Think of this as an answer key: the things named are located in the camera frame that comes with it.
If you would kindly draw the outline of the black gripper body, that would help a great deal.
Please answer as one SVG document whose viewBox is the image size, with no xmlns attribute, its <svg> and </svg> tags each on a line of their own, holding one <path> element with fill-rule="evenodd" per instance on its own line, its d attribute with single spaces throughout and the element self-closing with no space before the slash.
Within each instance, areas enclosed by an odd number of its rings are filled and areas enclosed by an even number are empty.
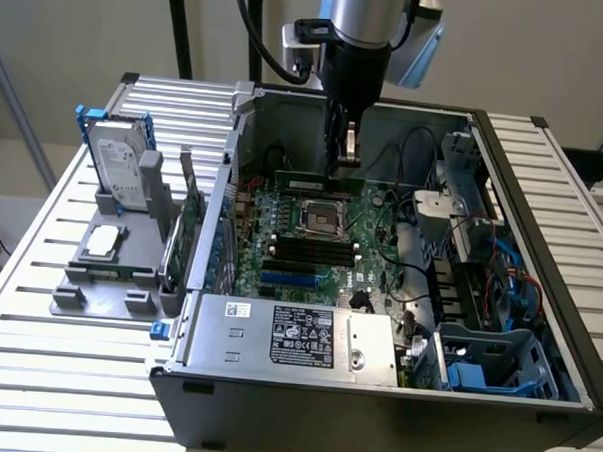
<svg viewBox="0 0 603 452">
<path fill-rule="evenodd" d="M 324 45 L 323 90 L 348 119 L 361 119 L 364 111 L 377 102 L 391 53 L 390 44 L 373 49 L 343 41 Z"/>
</svg>

